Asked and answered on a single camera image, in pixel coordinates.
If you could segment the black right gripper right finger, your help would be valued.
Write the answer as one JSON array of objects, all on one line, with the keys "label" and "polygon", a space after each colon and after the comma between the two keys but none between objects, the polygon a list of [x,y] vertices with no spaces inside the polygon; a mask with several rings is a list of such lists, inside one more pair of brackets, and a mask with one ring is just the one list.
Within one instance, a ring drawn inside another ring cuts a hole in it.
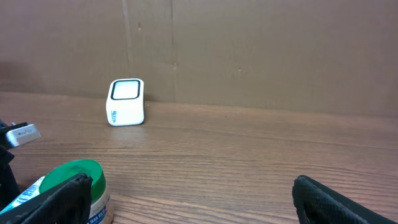
[{"label": "black right gripper right finger", "polygon": [[294,180],[292,197],[300,224],[397,224],[306,175]]}]

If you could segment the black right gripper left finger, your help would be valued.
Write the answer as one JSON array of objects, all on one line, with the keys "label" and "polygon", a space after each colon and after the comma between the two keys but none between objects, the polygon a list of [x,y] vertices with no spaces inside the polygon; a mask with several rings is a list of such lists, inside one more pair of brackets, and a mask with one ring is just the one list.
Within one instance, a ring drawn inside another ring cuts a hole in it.
[{"label": "black right gripper left finger", "polygon": [[86,224],[93,179],[80,173],[1,214],[3,224]]}]

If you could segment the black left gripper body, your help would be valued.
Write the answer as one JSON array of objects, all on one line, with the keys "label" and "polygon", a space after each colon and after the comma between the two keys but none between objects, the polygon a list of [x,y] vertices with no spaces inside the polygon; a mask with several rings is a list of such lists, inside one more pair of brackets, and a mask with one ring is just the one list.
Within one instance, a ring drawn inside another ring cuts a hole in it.
[{"label": "black left gripper body", "polygon": [[20,194],[14,174],[9,165],[14,155],[9,152],[13,146],[11,146],[11,143],[7,139],[6,133],[27,125],[27,122],[23,122],[8,126],[1,121],[1,209],[11,203]]}]

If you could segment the green lid jar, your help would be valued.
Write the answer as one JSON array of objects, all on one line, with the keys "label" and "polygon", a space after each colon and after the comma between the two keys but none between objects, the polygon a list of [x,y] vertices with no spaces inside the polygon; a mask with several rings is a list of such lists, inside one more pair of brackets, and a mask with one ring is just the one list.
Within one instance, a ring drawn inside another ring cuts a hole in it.
[{"label": "green lid jar", "polygon": [[84,173],[93,179],[91,210],[88,224],[112,223],[114,210],[101,164],[92,159],[79,159],[62,164],[49,172],[39,186],[39,192],[60,184],[76,174]]}]

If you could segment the teal tissue pack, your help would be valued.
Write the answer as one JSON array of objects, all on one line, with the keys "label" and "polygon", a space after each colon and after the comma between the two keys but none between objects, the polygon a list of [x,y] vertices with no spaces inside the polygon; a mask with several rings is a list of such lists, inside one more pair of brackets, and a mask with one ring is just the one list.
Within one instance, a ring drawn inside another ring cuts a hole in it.
[{"label": "teal tissue pack", "polygon": [[26,201],[38,196],[40,194],[39,187],[44,180],[45,176],[39,178],[36,182],[34,182],[30,187],[28,187],[23,193],[18,195],[11,203],[5,206],[4,209],[1,210],[1,214],[6,213],[7,211],[16,208]]}]

